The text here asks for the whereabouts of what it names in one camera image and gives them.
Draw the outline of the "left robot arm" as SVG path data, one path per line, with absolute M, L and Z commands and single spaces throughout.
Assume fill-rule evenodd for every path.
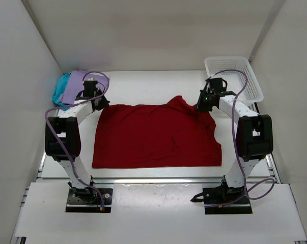
M 80 158 L 80 123 L 94 111 L 109 105 L 105 97 L 110 79 L 103 76 L 107 84 L 94 78 L 84 77 L 83 90 L 72 104 L 48 109 L 45 112 L 45 153 L 58 162 L 69 177 L 72 194 L 85 204 L 97 204 L 104 208 L 102 193 L 95 187 L 93 177 L 87 172 Z

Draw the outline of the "red garment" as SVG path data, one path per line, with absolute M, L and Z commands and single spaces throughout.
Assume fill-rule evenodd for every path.
M 181 96 L 162 105 L 111 105 L 99 117 L 92 168 L 221 166 L 215 128 L 210 113 Z

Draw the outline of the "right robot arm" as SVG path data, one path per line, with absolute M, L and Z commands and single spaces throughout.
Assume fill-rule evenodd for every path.
M 260 115 L 239 101 L 239 95 L 227 90 L 222 78 L 208 78 L 200 91 L 196 110 L 218 108 L 231 118 L 235 161 L 223 176 L 220 186 L 205 188 L 192 202 L 203 202 L 206 208 L 223 208 L 249 199 L 247 177 L 253 168 L 273 151 L 272 119 Z

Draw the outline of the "teal t-shirt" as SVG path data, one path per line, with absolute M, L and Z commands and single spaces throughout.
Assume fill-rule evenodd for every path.
M 69 77 L 70 73 L 64 74 L 59 78 L 52 95 L 53 103 L 56 104 L 58 107 L 63 107 L 62 111 L 66 111 L 67 108 L 64 108 L 64 106 L 70 105 L 71 102 L 71 96 L 69 91 L 65 92 L 66 86 L 68 85 Z

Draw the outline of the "lavender t-shirt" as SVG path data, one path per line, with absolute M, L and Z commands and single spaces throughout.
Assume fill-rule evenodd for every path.
M 70 104 L 73 104 L 77 94 L 84 89 L 83 86 L 83 77 L 85 76 L 85 80 L 88 78 L 93 77 L 96 79 L 98 82 L 102 83 L 102 85 L 99 84 L 99 88 L 107 88 L 108 82 L 110 79 L 105 77 L 103 73 L 99 72 L 91 72 L 85 71 L 85 70 L 74 70 L 70 72 L 70 77 L 68 81 L 68 85 L 66 86 L 65 92 L 69 91 L 70 96 L 71 96 L 71 102 Z

